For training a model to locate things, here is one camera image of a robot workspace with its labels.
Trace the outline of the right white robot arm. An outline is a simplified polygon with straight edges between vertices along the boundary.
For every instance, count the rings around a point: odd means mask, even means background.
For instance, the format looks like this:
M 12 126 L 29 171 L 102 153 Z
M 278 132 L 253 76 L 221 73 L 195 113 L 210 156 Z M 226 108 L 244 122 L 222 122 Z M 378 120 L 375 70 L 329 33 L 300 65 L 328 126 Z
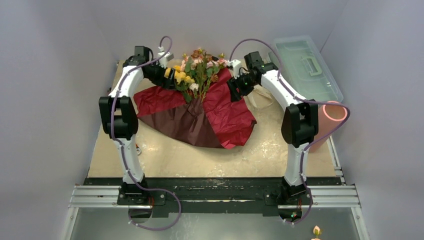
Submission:
M 319 131 L 318 106 L 300 100 L 298 93 L 283 79 L 277 66 L 264 63 L 260 54 L 251 52 L 244 57 L 247 71 L 242 72 L 239 60 L 230 60 L 227 67 L 233 77 L 227 81 L 230 100 L 238 102 L 249 95 L 255 86 L 268 90 L 283 108 L 281 134 L 288 145 L 287 165 L 281 184 L 280 200 L 292 204 L 306 192 L 306 167 L 309 144 Z

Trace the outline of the flower bouquet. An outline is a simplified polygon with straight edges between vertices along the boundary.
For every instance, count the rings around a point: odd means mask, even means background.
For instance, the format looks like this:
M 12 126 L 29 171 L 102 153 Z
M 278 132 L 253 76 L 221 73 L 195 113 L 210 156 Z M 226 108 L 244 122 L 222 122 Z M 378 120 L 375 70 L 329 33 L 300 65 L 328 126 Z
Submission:
M 168 67 L 165 82 L 135 94 L 137 117 L 172 139 L 196 147 L 232 149 L 244 146 L 257 120 L 244 99 L 231 101 L 227 82 L 232 73 L 224 54 L 213 56 L 198 48 Z

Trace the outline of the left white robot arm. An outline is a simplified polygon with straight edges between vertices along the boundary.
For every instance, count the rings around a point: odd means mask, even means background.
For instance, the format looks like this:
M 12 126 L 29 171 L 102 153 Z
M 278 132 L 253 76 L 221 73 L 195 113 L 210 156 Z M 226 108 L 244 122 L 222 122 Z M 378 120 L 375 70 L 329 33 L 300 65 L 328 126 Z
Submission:
M 136 46 L 134 54 L 122 65 L 122 74 L 108 96 L 99 98 L 103 131 L 115 144 L 122 163 L 121 198 L 130 198 L 138 205 L 146 203 L 150 190 L 145 181 L 136 147 L 139 121 L 132 98 L 144 78 L 157 82 L 164 77 L 172 53 L 159 46 L 156 57 L 146 46 Z

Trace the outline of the cream ribbon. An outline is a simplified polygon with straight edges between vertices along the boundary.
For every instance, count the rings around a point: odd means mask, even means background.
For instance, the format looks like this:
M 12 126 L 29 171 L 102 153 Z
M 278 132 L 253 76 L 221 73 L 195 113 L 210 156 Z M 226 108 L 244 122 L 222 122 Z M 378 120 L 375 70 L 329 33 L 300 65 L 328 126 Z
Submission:
M 263 110 L 275 102 L 274 97 L 270 93 L 269 90 L 263 88 L 262 86 L 257 86 L 253 89 L 253 91 L 247 96 L 249 104 L 255 110 Z

